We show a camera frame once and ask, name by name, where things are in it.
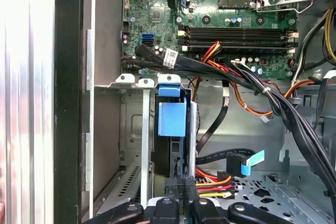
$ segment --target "white clip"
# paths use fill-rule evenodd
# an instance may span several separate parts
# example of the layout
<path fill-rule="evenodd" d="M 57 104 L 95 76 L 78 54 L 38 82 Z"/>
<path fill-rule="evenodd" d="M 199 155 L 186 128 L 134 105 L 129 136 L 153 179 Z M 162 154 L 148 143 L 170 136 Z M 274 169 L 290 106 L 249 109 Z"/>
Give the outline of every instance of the white clip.
<path fill-rule="evenodd" d="M 265 94 L 267 91 L 271 91 L 271 88 L 270 87 L 265 87 L 265 89 L 262 92 L 263 92 L 263 94 Z"/>
<path fill-rule="evenodd" d="M 116 79 L 116 83 L 135 83 L 135 77 L 131 73 L 123 73 Z"/>
<path fill-rule="evenodd" d="M 140 79 L 138 82 L 138 88 L 153 89 L 155 87 L 154 80 L 152 79 Z"/>
<path fill-rule="evenodd" d="M 161 74 L 158 77 L 158 84 L 181 84 L 181 77 L 176 74 Z"/>

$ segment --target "white label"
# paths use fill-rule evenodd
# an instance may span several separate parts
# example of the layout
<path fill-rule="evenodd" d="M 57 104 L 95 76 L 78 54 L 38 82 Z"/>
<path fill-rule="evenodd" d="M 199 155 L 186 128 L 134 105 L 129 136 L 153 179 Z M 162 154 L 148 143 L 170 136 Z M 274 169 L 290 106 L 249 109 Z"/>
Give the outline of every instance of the white label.
<path fill-rule="evenodd" d="M 261 116 L 260 119 L 262 119 L 264 123 L 268 123 L 270 121 L 270 119 L 268 119 L 265 115 Z"/>
<path fill-rule="evenodd" d="M 177 51 L 167 48 L 164 55 L 163 65 L 169 68 L 174 68 L 178 55 L 179 53 Z"/>

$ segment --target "sata port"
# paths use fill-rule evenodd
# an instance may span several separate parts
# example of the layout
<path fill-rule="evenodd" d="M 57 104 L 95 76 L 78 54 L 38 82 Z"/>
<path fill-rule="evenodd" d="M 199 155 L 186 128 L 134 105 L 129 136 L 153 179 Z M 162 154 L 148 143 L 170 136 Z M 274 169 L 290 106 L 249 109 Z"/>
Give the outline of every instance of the sata port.
<path fill-rule="evenodd" d="M 152 39 L 143 39 L 141 41 L 141 43 L 143 43 L 144 45 L 146 45 L 148 47 L 153 47 L 154 46 L 154 40 L 152 40 Z"/>
<path fill-rule="evenodd" d="M 154 39 L 154 34 L 142 34 L 142 39 Z"/>

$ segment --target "cable tie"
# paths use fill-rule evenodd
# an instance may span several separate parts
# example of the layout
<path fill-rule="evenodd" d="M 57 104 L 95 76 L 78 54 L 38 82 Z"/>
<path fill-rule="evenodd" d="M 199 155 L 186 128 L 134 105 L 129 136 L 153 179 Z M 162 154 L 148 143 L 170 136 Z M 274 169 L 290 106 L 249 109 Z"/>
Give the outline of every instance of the cable tie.
<path fill-rule="evenodd" d="M 271 88 L 270 87 L 265 87 L 265 89 L 262 92 L 263 92 L 263 94 L 265 94 L 267 91 L 271 91 Z"/>

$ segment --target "barcode sticker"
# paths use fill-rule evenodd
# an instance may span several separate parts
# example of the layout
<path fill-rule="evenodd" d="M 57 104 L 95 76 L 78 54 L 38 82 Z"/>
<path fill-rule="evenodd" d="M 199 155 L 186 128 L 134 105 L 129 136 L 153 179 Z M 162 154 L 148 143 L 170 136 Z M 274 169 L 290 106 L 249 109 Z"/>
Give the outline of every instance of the barcode sticker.
<path fill-rule="evenodd" d="M 178 55 L 179 53 L 177 51 L 167 48 L 164 55 L 163 65 L 169 68 L 174 68 Z"/>

